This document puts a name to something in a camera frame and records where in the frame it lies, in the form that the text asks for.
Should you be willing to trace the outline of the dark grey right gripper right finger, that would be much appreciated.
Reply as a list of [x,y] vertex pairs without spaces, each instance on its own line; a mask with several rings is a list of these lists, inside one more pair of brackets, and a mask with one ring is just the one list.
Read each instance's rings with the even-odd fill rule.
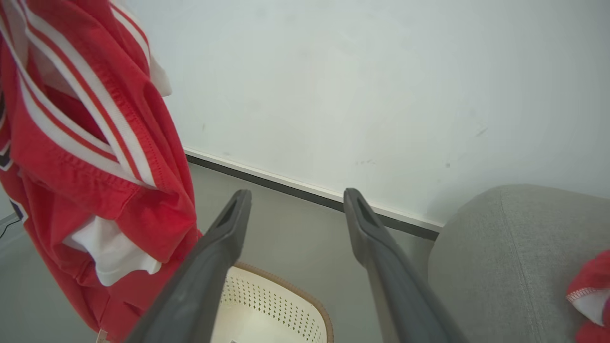
[[383,341],[465,343],[463,332],[362,193],[345,189],[343,206],[353,254],[368,275]]

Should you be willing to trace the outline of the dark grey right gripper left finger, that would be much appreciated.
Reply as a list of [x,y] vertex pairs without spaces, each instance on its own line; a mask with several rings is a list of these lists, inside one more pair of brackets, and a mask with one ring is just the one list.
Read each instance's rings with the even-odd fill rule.
[[129,335],[129,343],[209,343],[226,275],[240,258],[252,193],[236,191]]

